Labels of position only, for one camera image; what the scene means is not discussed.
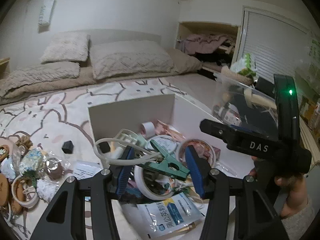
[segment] metal screw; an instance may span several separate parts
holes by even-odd
[[[103,176],[107,176],[109,173],[110,173],[110,170],[108,170],[108,169],[103,169],[103,170],[101,171],[101,174],[102,174]]]
[[[245,180],[246,180],[247,182],[254,182],[254,178],[253,178],[252,176],[250,176],[250,175],[245,176]]]
[[[75,181],[75,177],[74,176],[70,176],[70,177],[67,177],[67,182],[68,183],[72,183],[72,182],[74,182]]]
[[[211,169],[211,170],[210,170],[210,173],[211,173],[212,175],[218,175],[218,174],[220,173],[220,171],[219,171],[218,169]]]

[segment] human hand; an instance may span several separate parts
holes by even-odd
[[[249,175],[257,176],[253,169]],[[288,218],[304,209],[308,204],[308,193],[306,187],[306,180],[302,174],[291,176],[289,178],[275,177],[275,184],[280,187],[289,188],[287,200],[284,203],[280,217]]]

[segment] transparent plastic container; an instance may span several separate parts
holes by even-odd
[[[278,140],[275,100],[251,87],[217,74],[212,115],[237,126]]]

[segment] sleeve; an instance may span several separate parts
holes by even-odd
[[[305,233],[313,219],[315,212],[311,199],[308,198],[308,205],[292,217],[281,220],[290,240],[299,240]]]

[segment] bedspread with cartoon print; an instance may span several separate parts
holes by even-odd
[[[192,103],[203,105],[165,78],[114,82],[84,86],[61,92],[54,92],[38,98],[2,106],[0,110],[0,138],[9,135],[30,136],[35,147],[45,151],[62,152],[63,142],[71,140],[73,154],[64,155],[70,161],[82,160],[99,162],[92,146],[93,139],[88,120],[87,107],[95,104],[115,102],[125,99],[152,95],[177,93]],[[11,228],[19,239],[28,240],[48,204],[40,200],[31,208],[11,221]],[[123,217],[117,202],[113,202],[114,213],[121,239],[137,239]],[[92,240],[90,204],[85,206],[87,239]]]

